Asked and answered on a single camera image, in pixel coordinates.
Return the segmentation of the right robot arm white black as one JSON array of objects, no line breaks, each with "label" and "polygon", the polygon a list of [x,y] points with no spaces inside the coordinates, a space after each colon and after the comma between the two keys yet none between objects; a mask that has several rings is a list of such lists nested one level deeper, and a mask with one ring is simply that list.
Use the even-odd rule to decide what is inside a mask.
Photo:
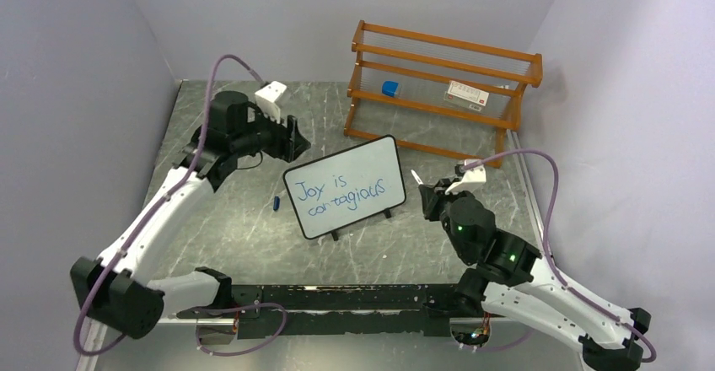
[{"label": "right robot arm white black", "polygon": [[422,213],[438,222],[467,266],[454,301],[464,315],[516,320],[563,342],[593,370],[637,370],[651,315],[609,302],[564,275],[539,248],[499,229],[475,196],[449,181],[418,187]]}]

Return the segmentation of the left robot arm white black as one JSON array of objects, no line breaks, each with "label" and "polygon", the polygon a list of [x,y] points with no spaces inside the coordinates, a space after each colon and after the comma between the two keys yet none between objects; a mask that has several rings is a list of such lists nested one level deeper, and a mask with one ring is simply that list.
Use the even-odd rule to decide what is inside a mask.
[{"label": "left robot arm white black", "polygon": [[97,258],[81,257],[70,278],[87,318],[139,339],[169,315],[206,310],[227,314],[235,304],[231,278],[198,267],[181,277],[154,279],[159,257],[191,213],[238,169],[239,159],[270,156],[293,162],[309,147],[294,116],[281,116],[287,88],[271,82],[249,98],[215,94],[208,120],[179,152],[164,182],[130,227]]}]

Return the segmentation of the white blue marker pen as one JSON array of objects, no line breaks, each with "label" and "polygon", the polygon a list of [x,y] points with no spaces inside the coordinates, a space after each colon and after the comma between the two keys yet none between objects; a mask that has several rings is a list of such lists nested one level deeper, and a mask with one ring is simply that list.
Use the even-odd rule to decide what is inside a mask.
[{"label": "white blue marker pen", "polygon": [[419,175],[414,169],[411,169],[410,172],[411,172],[411,175],[412,175],[414,181],[415,181],[419,186],[424,186],[424,185],[425,185],[425,183],[424,183],[424,181],[422,180],[422,178],[420,177],[420,175]]}]

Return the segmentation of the small whiteboard black frame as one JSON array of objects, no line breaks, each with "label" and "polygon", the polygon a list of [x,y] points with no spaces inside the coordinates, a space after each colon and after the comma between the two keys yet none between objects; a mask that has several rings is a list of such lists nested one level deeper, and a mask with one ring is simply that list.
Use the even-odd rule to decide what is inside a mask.
[{"label": "small whiteboard black frame", "polygon": [[286,170],[289,200],[306,240],[406,202],[406,185],[396,139],[375,138]]}]

